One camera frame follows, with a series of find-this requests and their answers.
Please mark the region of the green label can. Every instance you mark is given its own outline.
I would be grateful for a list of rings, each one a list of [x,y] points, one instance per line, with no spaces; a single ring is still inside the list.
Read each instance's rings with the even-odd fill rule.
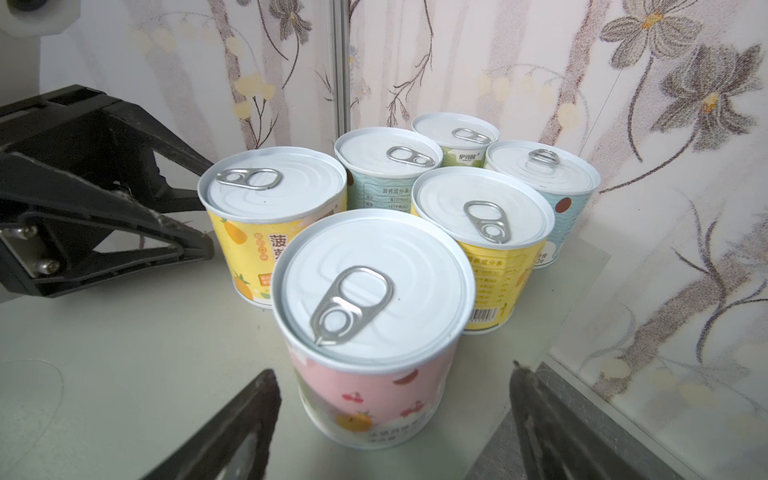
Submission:
[[[442,167],[483,168],[486,151],[500,132],[491,123],[464,114],[437,112],[416,117],[413,131],[428,137],[442,149]]]

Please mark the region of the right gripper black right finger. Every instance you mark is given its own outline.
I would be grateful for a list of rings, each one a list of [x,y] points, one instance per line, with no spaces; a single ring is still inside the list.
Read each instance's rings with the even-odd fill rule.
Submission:
[[[519,362],[514,363],[509,391],[529,479],[641,477]]]

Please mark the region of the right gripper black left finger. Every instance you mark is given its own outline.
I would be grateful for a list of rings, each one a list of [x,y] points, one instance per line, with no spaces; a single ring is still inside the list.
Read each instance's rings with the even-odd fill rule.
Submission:
[[[282,403],[265,369],[147,479],[262,479]]]

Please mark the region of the teal brown label can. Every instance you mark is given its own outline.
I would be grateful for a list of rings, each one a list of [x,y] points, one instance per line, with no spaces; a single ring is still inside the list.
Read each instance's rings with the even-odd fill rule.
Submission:
[[[599,172],[575,154],[524,140],[492,144],[486,150],[485,167],[526,183],[549,202],[554,210],[555,225],[535,267],[543,269],[552,265],[600,186]]]

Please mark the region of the pink can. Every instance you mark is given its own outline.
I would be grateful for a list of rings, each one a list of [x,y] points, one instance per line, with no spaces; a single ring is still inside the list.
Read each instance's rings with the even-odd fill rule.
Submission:
[[[408,441],[435,414],[476,284],[437,225],[360,209],[292,240],[272,294],[308,416],[331,440],[376,450]]]

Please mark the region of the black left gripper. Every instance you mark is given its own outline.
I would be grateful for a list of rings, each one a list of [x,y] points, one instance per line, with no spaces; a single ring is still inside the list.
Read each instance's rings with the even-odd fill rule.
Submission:
[[[212,259],[208,235],[163,214],[205,209],[166,163],[196,176],[213,166],[142,107],[87,87],[3,106],[2,286],[54,298]]]

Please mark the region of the yellow label can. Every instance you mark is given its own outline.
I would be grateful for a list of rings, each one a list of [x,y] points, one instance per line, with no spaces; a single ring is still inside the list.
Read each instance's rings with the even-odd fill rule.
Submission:
[[[475,167],[427,172],[415,181],[411,197],[411,213],[446,231],[472,267],[476,298],[464,333],[499,329],[554,229],[553,208],[524,182]]]

